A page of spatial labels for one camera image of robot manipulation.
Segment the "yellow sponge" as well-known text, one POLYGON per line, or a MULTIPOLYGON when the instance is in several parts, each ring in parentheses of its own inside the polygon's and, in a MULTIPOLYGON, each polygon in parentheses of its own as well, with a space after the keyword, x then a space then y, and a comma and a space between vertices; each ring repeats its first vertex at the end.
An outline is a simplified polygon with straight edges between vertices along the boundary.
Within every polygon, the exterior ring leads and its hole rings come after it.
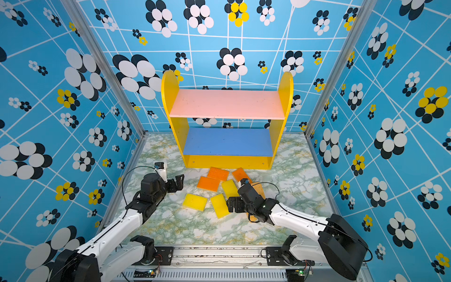
POLYGON ((218 194, 211 197, 210 202, 218 219, 226 217, 230 214, 227 202, 223 194, 218 194))
POLYGON ((203 212, 206 207, 207 202, 208 202, 208 198, 206 198, 206 197, 188 193, 183 201, 182 206, 184 208, 189 208, 189 209, 203 212))
POLYGON ((232 179, 227 180, 222 183, 223 192, 225 193, 225 197, 228 199, 230 197, 239 197, 238 189, 236 184, 232 179))

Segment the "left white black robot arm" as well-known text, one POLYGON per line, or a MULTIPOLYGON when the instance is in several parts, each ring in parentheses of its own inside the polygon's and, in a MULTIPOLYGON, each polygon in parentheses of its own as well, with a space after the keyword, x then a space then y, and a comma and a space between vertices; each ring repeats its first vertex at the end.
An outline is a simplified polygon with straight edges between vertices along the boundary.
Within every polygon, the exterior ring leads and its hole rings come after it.
POLYGON ((110 282, 134 263, 160 264, 163 256, 157 253, 150 237, 135 236, 120 251, 116 248, 154 214, 167 194, 176 193, 183 186, 184 175, 165 180, 158 172, 146 174, 124 212, 87 243, 75 250, 64 250, 56 258, 48 280, 110 282))

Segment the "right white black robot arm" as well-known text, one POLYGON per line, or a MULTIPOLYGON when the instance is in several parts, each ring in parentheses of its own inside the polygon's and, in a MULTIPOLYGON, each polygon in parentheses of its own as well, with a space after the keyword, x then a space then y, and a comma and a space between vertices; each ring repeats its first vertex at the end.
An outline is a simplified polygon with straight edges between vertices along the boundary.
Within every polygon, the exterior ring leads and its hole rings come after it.
POLYGON ((280 203, 265 199, 251 183, 243 184, 238 195, 229 197, 227 208, 233 213, 246 213, 256 223, 284 227, 295 232, 280 247, 267 247, 261 256, 269 266, 278 264, 297 267, 288 276, 303 282, 316 263, 327 263, 340 276, 354 281, 369 252, 368 244, 340 215, 330 217, 308 215, 280 203))

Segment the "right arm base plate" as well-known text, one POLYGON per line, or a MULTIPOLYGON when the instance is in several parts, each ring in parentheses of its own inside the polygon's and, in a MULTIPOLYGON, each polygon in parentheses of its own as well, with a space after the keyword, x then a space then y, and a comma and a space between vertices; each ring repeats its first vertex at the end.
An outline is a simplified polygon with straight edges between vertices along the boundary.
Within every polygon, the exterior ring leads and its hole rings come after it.
POLYGON ((309 267, 315 266, 312 260, 297 260, 293 256, 288 257, 282 251, 282 247, 266 247, 265 254, 262 254, 267 261, 268 266, 287 266, 287 267, 309 267))

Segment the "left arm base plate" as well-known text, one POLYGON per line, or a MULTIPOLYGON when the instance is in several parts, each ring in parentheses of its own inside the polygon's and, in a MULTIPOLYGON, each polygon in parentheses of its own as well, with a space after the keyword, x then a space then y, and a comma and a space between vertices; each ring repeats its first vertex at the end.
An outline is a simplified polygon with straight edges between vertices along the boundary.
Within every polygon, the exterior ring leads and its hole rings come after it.
POLYGON ((174 249, 172 246, 156 246, 151 258, 143 258, 133 266, 170 266, 174 249))

